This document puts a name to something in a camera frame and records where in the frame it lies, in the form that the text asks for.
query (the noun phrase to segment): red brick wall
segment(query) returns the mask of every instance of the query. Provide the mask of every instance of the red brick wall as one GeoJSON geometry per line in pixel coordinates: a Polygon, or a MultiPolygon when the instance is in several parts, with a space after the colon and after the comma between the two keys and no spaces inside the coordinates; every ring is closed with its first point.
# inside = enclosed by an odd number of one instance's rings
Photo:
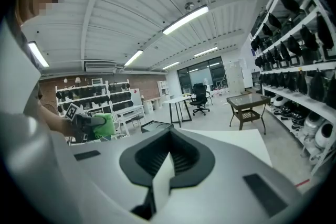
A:
{"type": "Polygon", "coordinates": [[[43,94],[41,99],[42,105],[50,104],[52,105],[55,110],[57,111],[56,106],[56,96],[55,96],[55,86],[60,89],[65,88],[65,86],[70,87],[75,84],[75,78],[80,77],[81,83],[80,86],[87,85],[87,81],[91,84],[91,78],[102,78],[103,82],[108,80],[109,82],[122,82],[127,81],[130,82],[131,89],[139,89],[140,94],[144,96],[145,100],[159,97],[159,89],[157,82],[160,80],[166,80],[164,75],[135,75],[135,74],[117,74],[114,77],[110,75],[104,76],[74,76],[74,77],[67,77],[68,83],[65,85],[64,78],[56,78],[56,79],[48,79],[48,80],[41,80],[39,82],[40,89],[43,94]]]}

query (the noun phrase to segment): green cloth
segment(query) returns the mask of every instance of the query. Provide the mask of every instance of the green cloth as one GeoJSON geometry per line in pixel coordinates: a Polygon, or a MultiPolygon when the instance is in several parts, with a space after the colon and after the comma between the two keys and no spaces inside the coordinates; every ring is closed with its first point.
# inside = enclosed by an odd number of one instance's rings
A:
{"type": "Polygon", "coordinates": [[[100,117],[106,119],[106,123],[104,125],[97,126],[93,129],[94,135],[97,139],[100,139],[102,136],[109,136],[116,134],[111,113],[97,113],[93,115],[93,117],[100,117]]]}

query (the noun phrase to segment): ceiling light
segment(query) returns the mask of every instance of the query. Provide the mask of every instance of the ceiling light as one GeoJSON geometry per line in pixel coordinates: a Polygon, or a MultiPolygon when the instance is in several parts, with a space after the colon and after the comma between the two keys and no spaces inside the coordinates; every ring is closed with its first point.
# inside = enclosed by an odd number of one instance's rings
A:
{"type": "Polygon", "coordinates": [[[213,63],[212,65],[209,65],[209,66],[206,66],[206,67],[213,67],[213,66],[216,66],[216,65],[218,65],[219,64],[219,62],[217,62],[217,63],[213,63]]]}
{"type": "Polygon", "coordinates": [[[41,65],[43,67],[49,67],[47,61],[43,58],[41,52],[37,48],[36,43],[35,42],[29,42],[28,46],[29,46],[30,50],[32,51],[32,53],[34,54],[34,56],[36,57],[36,59],[41,63],[41,65]]]}
{"type": "Polygon", "coordinates": [[[182,18],[178,19],[173,24],[169,25],[166,29],[162,30],[162,32],[165,35],[168,35],[172,31],[178,29],[180,26],[190,22],[192,19],[195,19],[196,17],[201,16],[204,13],[207,13],[208,11],[209,11],[209,8],[206,5],[202,6],[202,7],[199,7],[197,9],[195,9],[194,11],[186,14],[182,18]]]}
{"type": "Polygon", "coordinates": [[[205,51],[202,51],[202,52],[200,52],[200,53],[198,53],[198,54],[195,54],[194,56],[197,57],[197,56],[200,56],[200,55],[202,55],[202,54],[206,54],[207,52],[210,52],[210,51],[213,51],[213,50],[216,50],[216,49],[218,49],[218,48],[215,47],[215,48],[212,48],[212,49],[210,49],[210,50],[205,50],[205,51]]]}
{"type": "Polygon", "coordinates": [[[162,68],[162,69],[165,70],[165,69],[167,69],[167,68],[169,68],[169,67],[176,66],[176,65],[178,65],[179,63],[180,63],[180,62],[172,63],[171,65],[166,66],[166,67],[164,67],[164,68],[162,68]]]}
{"type": "Polygon", "coordinates": [[[127,61],[127,63],[125,63],[125,66],[129,66],[129,65],[131,64],[131,62],[133,62],[134,60],[136,60],[136,58],[139,57],[139,55],[140,55],[141,53],[143,53],[143,50],[138,50],[138,51],[135,53],[135,55],[133,55],[133,56],[131,57],[131,59],[129,59],[129,60],[127,61]]]}

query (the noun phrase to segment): floor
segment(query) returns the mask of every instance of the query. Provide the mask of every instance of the floor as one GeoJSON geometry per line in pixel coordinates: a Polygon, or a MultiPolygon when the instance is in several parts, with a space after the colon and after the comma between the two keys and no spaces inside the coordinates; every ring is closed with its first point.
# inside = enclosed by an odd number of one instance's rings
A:
{"type": "MultiPolygon", "coordinates": [[[[213,105],[207,104],[206,107],[210,109],[210,112],[206,112],[204,116],[201,112],[192,115],[192,109],[194,107],[188,105],[191,112],[192,121],[183,122],[182,128],[189,130],[208,130],[208,131],[229,131],[239,130],[239,121],[235,117],[232,120],[232,126],[229,127],[229,123],[232,117],[232,110],[230,105],[226,102],[228,95],[216,96],[212,98],[213,105]]],[[[173,121],[177,121],[176,108],[172,106],[173,121]]],[[[254,108],[260,114],[262,113],[263,106],[254,108]]],[[[185,108],[182,109],[183,118],[188,118],[185,108]]],[[[281,123],[268,111],[264,112],[264,121],[266,126],[266,135],[264,133],[264,127],[261,120],[254,122],[244,123],[243,130],[258,129],[262,134],[262,138],[266,144],[270,159],[273,167],[284,174],[293,184],[297,185],[308,182],[298,186],[298,189],[304,193],[312,186],[321,182],[328,174],[330,163],[324,164],[316,174],[311,177],[312,166],[308,161],[308,153],[305,157],[301,157],[302,145],[297,139],[287,131],[287,129],[281,125],[281,123]]],[[[169,106],[164,105],[161,109],[154,111],[153,114],[146,115],[146,121],[161,121],[170,122],[169,106]]],[[[130,134],[136,134],[140,132],[140,127],[132,123],[127,124],[130,134]]]]}

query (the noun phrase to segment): black chair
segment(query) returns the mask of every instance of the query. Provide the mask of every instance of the black chair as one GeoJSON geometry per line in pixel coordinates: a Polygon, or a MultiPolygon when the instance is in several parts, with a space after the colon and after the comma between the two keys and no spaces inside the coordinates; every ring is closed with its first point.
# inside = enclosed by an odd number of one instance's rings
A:
{"type": "Polygon", "coordinates": [[[194,93],[196,94],[196,100],[189,103],[190,105],[197,106],[197,109],[193,110],[193,115],[195,116],[197,111],[201,111],[205,116],[203,110],[210,111],[210,109],[205,108],[205,103],[208,101],[206,98],[206,85],[194,85],[194,93]]]}

